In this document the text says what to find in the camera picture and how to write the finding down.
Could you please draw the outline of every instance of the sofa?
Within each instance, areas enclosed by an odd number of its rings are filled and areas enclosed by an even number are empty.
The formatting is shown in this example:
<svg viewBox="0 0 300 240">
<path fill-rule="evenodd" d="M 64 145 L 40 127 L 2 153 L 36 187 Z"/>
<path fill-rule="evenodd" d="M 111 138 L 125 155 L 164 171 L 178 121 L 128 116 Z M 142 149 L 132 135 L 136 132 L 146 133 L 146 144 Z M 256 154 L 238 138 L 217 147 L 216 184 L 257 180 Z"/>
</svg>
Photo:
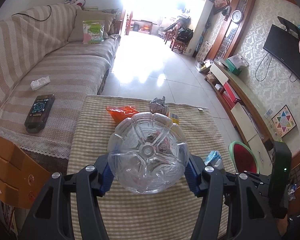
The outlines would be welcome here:
<svg viewBox="0 0 300 240">
<path fill-rule="evenodd" d="M 49 172 L 66 173 L 71 142 L 86 95 L 101 94 L 120 44 L 110 34 L 99 44 L 68 42 L 76 5 L 34 7 L 0 22 L 0 136 L 17 144 Z M 49 76 L 32 91 L 30 83 Z M 27 133 L 24 122 L 39 95 L 55 95 L 46 126 Z"/>
</svg>

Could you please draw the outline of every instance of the blue gripper pad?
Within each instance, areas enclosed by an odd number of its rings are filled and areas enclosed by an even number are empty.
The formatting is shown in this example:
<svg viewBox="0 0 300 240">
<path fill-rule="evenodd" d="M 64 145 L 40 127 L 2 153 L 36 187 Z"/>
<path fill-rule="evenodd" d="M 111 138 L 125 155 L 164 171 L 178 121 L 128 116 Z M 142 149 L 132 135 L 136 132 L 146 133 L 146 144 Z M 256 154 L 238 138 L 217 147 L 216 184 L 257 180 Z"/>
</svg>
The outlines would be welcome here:
<svg viewBox="0 0 300 240">
<path fill-rule="evenodd" d="M 204 163 L 201 157 L 190 155 L 188 165 L 185 169 L 185 177 L 189 189 L 195 196 L 199 195 L 201 184 L 201 172 L 204 169 Z"/>
<path fill-rule="evenodd" d="M 108 164 L 108 154 L 100 156 L 94 166 L 99 173 L 98 183 L 100 184 L 100 193 L 104 196 L 110 190 L 114 176 Z"/>
<path fill-rule="evenodd" d="M 108 192 L 110 190 L 113 179 L 114 179 L 114 176 L 110 170 L 109 164 L 107 164 L 105 167 L 105 170 L 102 173 L 102 184 L 100 187 L 100 192 L 103 195 L 105 195 L 106 192 Z"/>
</svg>

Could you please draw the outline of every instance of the television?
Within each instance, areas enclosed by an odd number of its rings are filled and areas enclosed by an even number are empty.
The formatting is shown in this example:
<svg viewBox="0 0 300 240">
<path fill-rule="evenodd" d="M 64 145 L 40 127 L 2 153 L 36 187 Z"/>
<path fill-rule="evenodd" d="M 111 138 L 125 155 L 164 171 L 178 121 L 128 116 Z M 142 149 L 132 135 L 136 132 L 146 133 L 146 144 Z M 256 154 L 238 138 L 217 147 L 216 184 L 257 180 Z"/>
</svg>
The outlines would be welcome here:
<svg viewBox="0 0 300 240">
<path fill-rule="evenodd" d="M 298 38 L 278 26 L 272 25 L 263 49 L 276 57 L 300 80 Z"/>
</svg>

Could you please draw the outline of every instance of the lace trim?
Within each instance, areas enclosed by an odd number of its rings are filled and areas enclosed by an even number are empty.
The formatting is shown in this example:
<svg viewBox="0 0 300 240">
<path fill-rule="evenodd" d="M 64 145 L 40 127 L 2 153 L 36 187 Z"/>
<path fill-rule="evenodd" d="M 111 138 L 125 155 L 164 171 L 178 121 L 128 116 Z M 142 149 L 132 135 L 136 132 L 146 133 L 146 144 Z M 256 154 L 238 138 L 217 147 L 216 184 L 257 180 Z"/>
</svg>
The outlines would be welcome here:
<svg viewBox="0 0 300 240">
<path fill-rule="evenodd" d="M 0 136 L 27 151 L 62 159 L 69 159 L 70 156 L 71 144 L 69 143 L 20 134 L 2 127 L 0 127 Z"/>
</svg>

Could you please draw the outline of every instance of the tile floor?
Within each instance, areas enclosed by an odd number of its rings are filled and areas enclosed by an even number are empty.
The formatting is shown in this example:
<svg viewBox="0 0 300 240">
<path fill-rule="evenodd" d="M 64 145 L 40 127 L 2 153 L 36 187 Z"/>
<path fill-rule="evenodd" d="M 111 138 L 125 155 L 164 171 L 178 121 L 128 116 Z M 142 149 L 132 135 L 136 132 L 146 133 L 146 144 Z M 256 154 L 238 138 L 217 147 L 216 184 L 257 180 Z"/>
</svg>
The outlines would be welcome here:
<svg viewBox="0 0 300 240">
<path fill-rule="evenodd" d="M 194 67 L 195 59 L 169 46 L 154 35 L 123 36 L 102 95 L 147 100 L 165 96 L 166 102 L 207 107 L 227 146 L 242 141 L 215 91 Z"/>
</svg>

